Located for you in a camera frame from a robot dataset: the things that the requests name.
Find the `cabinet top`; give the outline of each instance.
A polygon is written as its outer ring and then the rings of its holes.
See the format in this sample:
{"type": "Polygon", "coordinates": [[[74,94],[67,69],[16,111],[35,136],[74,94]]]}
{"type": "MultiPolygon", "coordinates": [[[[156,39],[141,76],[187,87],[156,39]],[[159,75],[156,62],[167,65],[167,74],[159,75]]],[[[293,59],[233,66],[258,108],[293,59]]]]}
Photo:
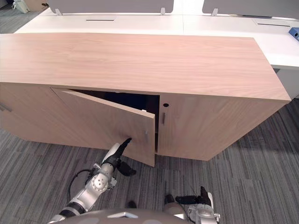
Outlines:
{"type": "Polygon", "coordinates": [[[0,82],[290,101],[247,37],[2,34],[0,82]]]}

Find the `metal door handle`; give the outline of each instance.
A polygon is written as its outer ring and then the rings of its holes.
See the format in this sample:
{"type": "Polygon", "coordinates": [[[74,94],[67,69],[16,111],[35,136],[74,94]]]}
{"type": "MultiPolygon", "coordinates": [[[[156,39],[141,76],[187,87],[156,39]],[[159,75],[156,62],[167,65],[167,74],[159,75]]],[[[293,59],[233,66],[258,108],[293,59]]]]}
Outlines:
{"type": "Polygon", "coordinates": [[[165,117],[166,117],[166,113],[163,113],[163,114],[162,114],[162,125],[165,124],[165,117]]]}
{"type": "Polygon", "coordinates": [[[0,103],[0,110],[4,111],[7,110],[9,112],[13,111],[12,109],[10,109],[9,107],[5,106],[4,104],[0,103]]]}

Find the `open cabinet door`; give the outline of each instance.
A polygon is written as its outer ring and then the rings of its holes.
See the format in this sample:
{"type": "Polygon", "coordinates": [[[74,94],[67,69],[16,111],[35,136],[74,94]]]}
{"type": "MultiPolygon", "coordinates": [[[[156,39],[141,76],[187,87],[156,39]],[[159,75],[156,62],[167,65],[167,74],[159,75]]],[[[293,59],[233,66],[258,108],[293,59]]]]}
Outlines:
{"type": "Polygon", "coordinates": [[[124,155],[155,165],[154,114],[68,89],[53,91],[88,126],[91,147],[109,149],[132,138],[124,155]]]}

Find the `white desk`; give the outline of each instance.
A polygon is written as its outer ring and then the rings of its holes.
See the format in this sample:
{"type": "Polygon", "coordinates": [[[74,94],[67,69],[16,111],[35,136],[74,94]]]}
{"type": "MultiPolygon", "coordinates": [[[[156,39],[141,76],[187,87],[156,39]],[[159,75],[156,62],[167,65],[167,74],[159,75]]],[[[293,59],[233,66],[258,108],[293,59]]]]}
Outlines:
{"type": "MultiPolygon", "coordinates": [[[[202,3],[188,1],[194,2],[194,7],[190,4],[185,7],[183,0],[177,0],[173,13],[165,16],[157,14],[57,16],[47,9],[16,33],[91,32],[253,37],[272,67],[281,69],[278,76],[291,98],[299,95],[299,42],[288,34],[289,27],[257,25],[254,19],[245,17],[229,15],[211,17],[204,15],[201,11],[198,11],[197,15],[192,15],[195,11],[197,12],[202,3]],[[111,19],[114,21],[87,21],[111,19]]],[[[284,22],[291,27],[299,27],[299,21],[286,20],[284,22]]]]}

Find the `gray carpet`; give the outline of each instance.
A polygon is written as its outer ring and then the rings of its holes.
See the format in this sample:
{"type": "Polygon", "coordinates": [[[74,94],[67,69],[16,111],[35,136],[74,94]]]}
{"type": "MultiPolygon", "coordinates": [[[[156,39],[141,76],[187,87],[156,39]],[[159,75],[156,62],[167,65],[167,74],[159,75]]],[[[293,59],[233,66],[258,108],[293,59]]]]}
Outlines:
{"type": "MultiPolygon", "coordinates": [[[[75,172],[91,168],[106,151],[21,140],[0,130],[0,223],[47,222],[67,203],[75,172]]],[[[299,100],[279,110],[209,162],[156,156],[151,168],[125,158],[137,174],[116,172],[117,186],[102,194],[93,210],[161,210],[166,194],[214,196],[223,224],[295,224],[299,220],[299,100]]],[[[81,174],[72,196],[83,187],[81,174]]]]}
{"type": "Polygon", "coordinates": [[[11,5],[0,8],[0,34],[11,34],[24,26],[41,12],[21,13],[11,9],[11,5]]]}

